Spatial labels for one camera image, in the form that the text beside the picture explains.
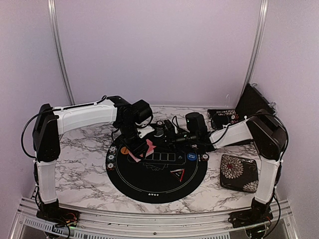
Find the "blue small blind button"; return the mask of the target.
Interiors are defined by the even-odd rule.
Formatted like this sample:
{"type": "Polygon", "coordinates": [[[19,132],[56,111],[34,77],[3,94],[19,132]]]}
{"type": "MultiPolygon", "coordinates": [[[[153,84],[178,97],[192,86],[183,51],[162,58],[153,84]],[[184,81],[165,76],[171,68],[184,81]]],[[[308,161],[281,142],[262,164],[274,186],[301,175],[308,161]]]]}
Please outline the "blue small blind button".
{"type": "Polygon", "coordinates": [[[196,153],[192,153],[192,152],[190,152],[190,153],[188,153],[187,154],[187,159],[189,160],[189,161],[197,161],[198,160],[198,157],[197,157],[197,154],[196,153]]]}

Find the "black dealer button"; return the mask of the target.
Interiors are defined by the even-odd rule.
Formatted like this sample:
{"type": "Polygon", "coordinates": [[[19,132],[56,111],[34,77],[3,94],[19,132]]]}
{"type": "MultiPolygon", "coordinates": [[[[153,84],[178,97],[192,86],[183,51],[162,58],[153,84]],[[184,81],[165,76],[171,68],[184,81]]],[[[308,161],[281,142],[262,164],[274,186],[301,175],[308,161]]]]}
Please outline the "black dealer button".
{"type": "Polygon", "coordinates": [[[164,135],[164,130],[162,128],[157,128],[154,137],[162,137],[164,135]]]}

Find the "red playing card deck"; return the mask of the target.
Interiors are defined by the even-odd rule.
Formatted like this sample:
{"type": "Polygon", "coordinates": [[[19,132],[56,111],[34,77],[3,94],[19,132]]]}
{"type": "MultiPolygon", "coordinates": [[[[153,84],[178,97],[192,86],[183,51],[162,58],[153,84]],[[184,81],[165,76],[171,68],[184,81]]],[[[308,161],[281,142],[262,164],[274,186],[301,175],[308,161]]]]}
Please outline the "red playing card deck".
{"type": "Polygon", "coordinates": [[[135,157],[131,152],[129,152],[129,155],[136,163],[146,159],[148,156],[154,153],[156,146],[153,144],[153,142],[149,139],[146,139],[146,143],[147,144],[143,146],[142,152],[138,157],[135,157]]]}

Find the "orange big blind button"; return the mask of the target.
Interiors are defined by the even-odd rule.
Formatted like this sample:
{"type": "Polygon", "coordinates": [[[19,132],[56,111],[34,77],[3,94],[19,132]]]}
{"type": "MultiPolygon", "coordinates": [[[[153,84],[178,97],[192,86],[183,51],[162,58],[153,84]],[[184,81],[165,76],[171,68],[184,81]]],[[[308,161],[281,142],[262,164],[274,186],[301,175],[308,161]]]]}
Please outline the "orange big blind button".
{"type": "Polygon", "coordinates": [[[121,148],[121,153],[124,155],[129,154],[129,150],[124,146],[121,148]]]}

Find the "red triangle all-in marker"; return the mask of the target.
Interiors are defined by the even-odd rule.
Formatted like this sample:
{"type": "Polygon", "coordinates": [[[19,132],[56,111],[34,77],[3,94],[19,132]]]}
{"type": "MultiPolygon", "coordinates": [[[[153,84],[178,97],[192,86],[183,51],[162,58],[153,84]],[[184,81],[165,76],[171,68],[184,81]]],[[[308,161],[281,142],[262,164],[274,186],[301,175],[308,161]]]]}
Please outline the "red triangle all-in marker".
{"type": "Polygon", "coordinates": [[[184,173],[185,173],[185,169],[175,169],[175,170],[171,170],[170,173],[176,177],[178,179],[179,182],[182,182],[183,177],[184,177],[184,173]]]}

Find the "grey chip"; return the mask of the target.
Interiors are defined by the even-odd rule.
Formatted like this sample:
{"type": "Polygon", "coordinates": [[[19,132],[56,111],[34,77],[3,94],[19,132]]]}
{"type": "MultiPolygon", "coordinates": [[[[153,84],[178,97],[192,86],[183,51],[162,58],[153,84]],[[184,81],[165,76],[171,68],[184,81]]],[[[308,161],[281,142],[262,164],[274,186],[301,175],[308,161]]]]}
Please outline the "grey chip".
{"type": "Polygon", "coordinates": [[[115,146],[111,146],[111,147],[109,148],[109,153],[110,153],[110,154],[116,154],[116,153],[117,153],[117,148],[116,148],[115,146]]]}

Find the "green chip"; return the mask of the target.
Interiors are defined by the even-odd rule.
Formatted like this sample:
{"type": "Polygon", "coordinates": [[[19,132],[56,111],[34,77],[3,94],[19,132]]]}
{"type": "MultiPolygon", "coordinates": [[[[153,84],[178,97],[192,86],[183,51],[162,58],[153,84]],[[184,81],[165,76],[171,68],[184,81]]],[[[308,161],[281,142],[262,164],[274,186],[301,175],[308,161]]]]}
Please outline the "green chip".
{"type": "Polygon", "coordinates": [[[107,155],[106,161],[108,163],[114,162],[115,161],[115,155],[112,155],[112,154],[107,155]]]}

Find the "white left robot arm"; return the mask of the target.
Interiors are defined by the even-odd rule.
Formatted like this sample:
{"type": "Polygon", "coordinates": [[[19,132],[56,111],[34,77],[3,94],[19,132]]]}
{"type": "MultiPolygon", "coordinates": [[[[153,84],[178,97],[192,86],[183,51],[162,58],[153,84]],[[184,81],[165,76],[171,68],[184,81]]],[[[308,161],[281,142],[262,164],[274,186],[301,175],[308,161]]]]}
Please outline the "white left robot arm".
{"type": "Polygon", "coordinates": [[[42,105],[30,126],[37,201],[44,214],[57,222],[63,217],[60,207],[99,207],[121,199],[107,175],[107,152],[119,139],[138,162],[145,159],[150,131],[143,125],[150,125],[152,115],[147,102],[129,103],[120,96],[75,106],[42,105]]]}

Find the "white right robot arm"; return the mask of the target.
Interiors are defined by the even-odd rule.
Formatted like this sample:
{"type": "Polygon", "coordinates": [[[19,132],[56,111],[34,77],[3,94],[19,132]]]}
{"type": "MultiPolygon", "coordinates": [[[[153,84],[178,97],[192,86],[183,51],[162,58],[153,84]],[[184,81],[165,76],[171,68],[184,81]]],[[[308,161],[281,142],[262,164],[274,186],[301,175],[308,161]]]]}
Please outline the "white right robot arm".
{"type": "Polygon", "coordinates": [[[247,212],[247,219],[259,222],[266,215],[266,208],[273,200],[274,189],[281,176],[282,158],[287,150],[289,136],[282,121],[275,115],[260,110],[254,115],[244,117],[235,124],[207,133],[169,132],[165,138],[170,146],[191,143],[215,149],[252,140],[261,160],[259,184],[247,212]]]}

